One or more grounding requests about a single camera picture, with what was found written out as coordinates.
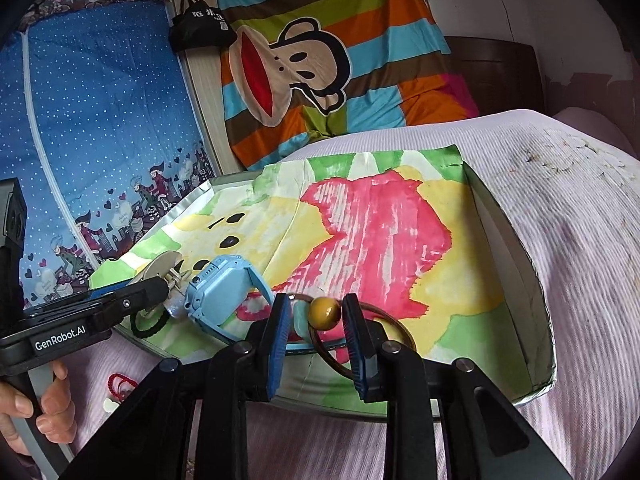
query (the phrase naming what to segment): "black bag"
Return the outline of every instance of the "black bag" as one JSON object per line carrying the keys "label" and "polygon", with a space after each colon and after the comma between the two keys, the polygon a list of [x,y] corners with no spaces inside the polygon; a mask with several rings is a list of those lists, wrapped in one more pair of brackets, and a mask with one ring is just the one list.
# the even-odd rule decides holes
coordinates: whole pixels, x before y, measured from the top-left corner
{"label": "black bag", "polygon": [[184,10],[184,0],[180,0],[180,14],[174,17],[174,25],[169,29],[171,49],[181,52],[198,46],[231,46],[238,35],[220,8],[209,7],[204,0],[188,1],[189,8]]}

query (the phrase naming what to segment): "white heart charm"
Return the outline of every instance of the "white heart charm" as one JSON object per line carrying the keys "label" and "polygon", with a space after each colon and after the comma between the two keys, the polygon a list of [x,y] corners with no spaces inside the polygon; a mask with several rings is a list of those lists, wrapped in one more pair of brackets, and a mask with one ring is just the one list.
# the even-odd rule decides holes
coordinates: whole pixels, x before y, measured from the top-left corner
{"label": "white heart charm", "polygon": [[118,406],[119,404],[115,400],[111,400],[108,398],[104,399],[104,401],[102,402],[102,407],[104,408],[104,411],[107,413],[115,412]]}

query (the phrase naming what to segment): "red mouth print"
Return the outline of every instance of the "red mouth print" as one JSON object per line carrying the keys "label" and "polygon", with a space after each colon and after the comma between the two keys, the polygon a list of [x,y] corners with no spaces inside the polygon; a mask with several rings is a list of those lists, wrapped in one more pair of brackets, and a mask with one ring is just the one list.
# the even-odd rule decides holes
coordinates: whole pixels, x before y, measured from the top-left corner
{"label": "red mouth print", "polygon": [[244,78],[249,85],[249,90],[267,115],[273,117],[273,95],[271,94],[267,72],[262,64],[262,58],[244,32],[242,33],[241,41],[240,57]]}

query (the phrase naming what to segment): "yellow bead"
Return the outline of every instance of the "yellow bead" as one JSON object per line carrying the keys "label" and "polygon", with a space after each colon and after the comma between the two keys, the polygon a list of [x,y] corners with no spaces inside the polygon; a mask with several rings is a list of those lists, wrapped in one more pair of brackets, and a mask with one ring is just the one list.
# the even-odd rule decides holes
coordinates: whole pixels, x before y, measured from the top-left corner
{"label": "yellow bead", "polygon": [[331,330],[340,321],[340,304],[334,298],[315,298],[309,305],[306,318],[316,330]]}

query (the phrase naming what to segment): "human hand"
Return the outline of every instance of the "human hand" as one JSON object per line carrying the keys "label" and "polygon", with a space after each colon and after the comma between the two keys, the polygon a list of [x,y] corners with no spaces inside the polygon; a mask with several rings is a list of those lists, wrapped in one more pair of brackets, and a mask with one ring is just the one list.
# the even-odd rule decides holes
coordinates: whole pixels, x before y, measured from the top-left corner
{"label": "human hand", "polygon": [[[56,444],[70,444],[76,437],[76,406],[69,391],[68,370],[62,361],[52,361],[54,381],[40,399],[43,415],[36,419],[41,433]],[[29,418],[33,415],[31,401],[9,384],[0,381],[0,432],[9,446],[18,453],[28,455],[24,442],[15,431],[12,416]]]}

